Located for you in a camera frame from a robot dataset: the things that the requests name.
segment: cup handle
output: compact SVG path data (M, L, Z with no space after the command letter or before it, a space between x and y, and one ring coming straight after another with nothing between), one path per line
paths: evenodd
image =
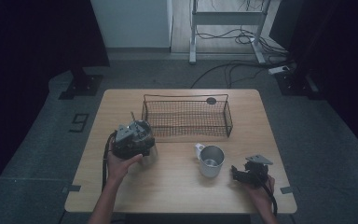
M199 158L199 160L200 160L200 153L204 148L205 148L205 145L200 144L200 143L197 143L194 146L194 150L196 151L196 155L197 155L197 158Z

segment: power strip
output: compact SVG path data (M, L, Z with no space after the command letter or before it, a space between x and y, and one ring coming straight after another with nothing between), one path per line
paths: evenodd
M276 68L271 68L268 70L268 73L270 75L275 75L275 74L279 74L279 73L286 73L289 72L290 68L288 66L281 66L281 67L276 67Z

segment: wire basket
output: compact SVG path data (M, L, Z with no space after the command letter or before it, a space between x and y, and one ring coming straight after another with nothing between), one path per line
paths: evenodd
M212 135L229 137L233 128L228 95L144 95L142 119L156 137Z

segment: gray carpet floor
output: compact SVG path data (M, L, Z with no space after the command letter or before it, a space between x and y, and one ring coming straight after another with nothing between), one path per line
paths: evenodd
M188 89L204 72L223 63L227 61L198 60L189 65L187 60L113 60L110 68L87 68L89 75L103 75L101 86L95 96L73 100L59 100L71 74L53 78L34 126L0 176L0 223L86 223L90 214L66 213L64 203L103 92ZM233 80L252 77L259 70L239 67ZM226 87L224 68L219 68L194 88ZM358 140L329 103L281 95L267 70L232 88L259 90L266 108L298 206L295 214L278 215L280 222L358 223ZM76 114L89 114L82 133L69 132L79 128L72 122ZM251 218L252 223L261 223L257 215ZM242 222L227 217L224 223Z

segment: metal rack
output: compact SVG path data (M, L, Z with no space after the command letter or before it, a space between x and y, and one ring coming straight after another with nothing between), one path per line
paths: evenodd
M193 0L191 13L191 39L190 39L190 60L191 64L196 63L196 27L197 25L257 25L255 38L251 38L252 48L259 63L266 63L263 57L259 39L269 10L267 0L265 7L259 12L198 12L197 1Z
M145 95L142 119L153 135L212 135L229 137L233 128L228 95Z

